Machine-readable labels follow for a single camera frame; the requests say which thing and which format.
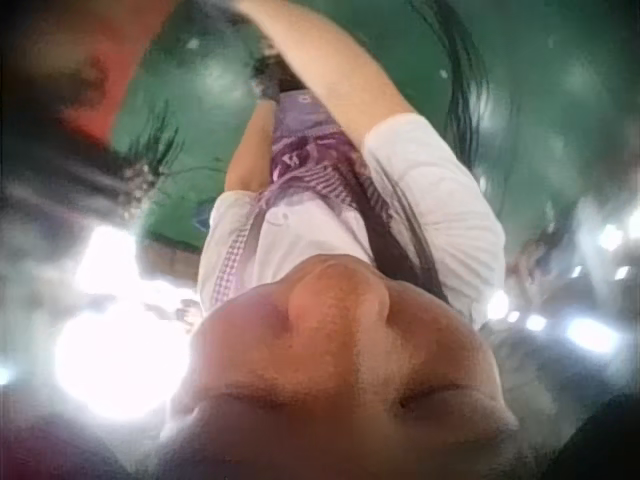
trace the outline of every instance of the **purple plaid fabric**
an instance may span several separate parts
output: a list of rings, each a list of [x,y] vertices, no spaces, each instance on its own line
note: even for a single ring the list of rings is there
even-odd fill
[[[272,180],[272,185],[260,194],[256,207],[225,254],[213,292],[215,306],[236,294],[236,272],[252,230],[259,232],[266,211],[285,197],[314,192],[339,215],[345,208],[357,210],[354,190],[364,187],[374,212],[385,222],[391,222],[389,204],[371,179],[364,159],[309,92],[291,92],[281,99]]]

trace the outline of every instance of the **white shirt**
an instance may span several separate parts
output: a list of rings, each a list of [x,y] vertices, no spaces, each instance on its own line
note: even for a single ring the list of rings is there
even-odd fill
[[[385,198],[393,196],[377,165],[415,210],[451,305],[481,326],[489,296],[504,282],[504,232],[474,178],[417,114],[397,115],[374,127],[362,153]],[[254,193],[226,192],[213,207],[198,279],[205,315],[214,308],[213,288],[227,249],[255,199]],[[392,227],[402,239],[398,218]],[[281,279],[317,254],[349,254],[373,264],[360,215],[347,210],[338,218],[313,193],[296,194],[269,209],[254,247],[237,272],[245,291]]]

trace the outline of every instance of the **bright light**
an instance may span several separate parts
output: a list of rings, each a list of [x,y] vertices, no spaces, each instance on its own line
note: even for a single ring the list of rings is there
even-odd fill
[[[615,279],[623,280],[627,277],[627,275],[629,275],[629,270],[631,270],[631,267],[620,267],[618,270],[616,270]]]
[[[541,332],[547,326],[547,319],[540,315],[531,315],[527,319],[527,328],[533,332]]]
[[[76,272],[78,288],[92,294],[129,294],[138,278],[133,236],[110,226],[97,227]]]
[[[487,317],[489,320],[499,320],[504,318],[509,312],[509,297],[504,290],[498,290],[493,294],[487,306]]]
[[[507,322],[516,323],[519,318],[520,318],[520,312],[515,312],[514,311],[514,312],[509,313],[509,315],[507,316]]]
[[[640,238],[640,208],[637,208],[629,218],[629,238]]]
[[[12,378],[13,375],[11,371],[8,368],[0,366],[0,387],[8,385]]]
[[[607,225],[600,234],[599,243],[602,248],[613,252],[622,244],[624,233],[615,225]]]
[[[487,192],[487,187],[489,186],[488,182],[487,182],[487,177],[485,177],[484,175],[480,177],[480,181],[478,182],[479,186],[480,186],[480,191],[482,193],[486,193]]]
[[[618,343],[618,335],[603,324],[588,318],[574,320],[567,329],[567,336],[587,350],[610,353]]]
[[[180,308],[182,300],[198,300],[193,290],[188,288],[176,288],[162,280],[141,281],[139,292],[135,300],[150,305],[158,305],[169,312]]]
[[[56,345],[56,373],[95,413],[128,420],[171,397],[186,373],[188,336],[135,304],[69,321]]]

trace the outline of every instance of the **blurry background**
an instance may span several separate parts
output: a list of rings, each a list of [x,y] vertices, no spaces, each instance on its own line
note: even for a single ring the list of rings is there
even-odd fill
[[[483,332],[531,442],[637,391],[637,3],[302,3],[379,59],[503,222]],[[194,0],[2,8],[3,428],[63,412],[131,465],[186,361],[196,223],[251,113],[259,35]]]

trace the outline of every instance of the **person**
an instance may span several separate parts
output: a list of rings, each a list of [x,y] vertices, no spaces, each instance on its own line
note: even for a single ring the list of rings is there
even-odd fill
[[[505,262],[474,178],[333,22],[226,6],[309,91],[259,100],[230,162],[154,478],[493,472],[517,421],[476,331]]]

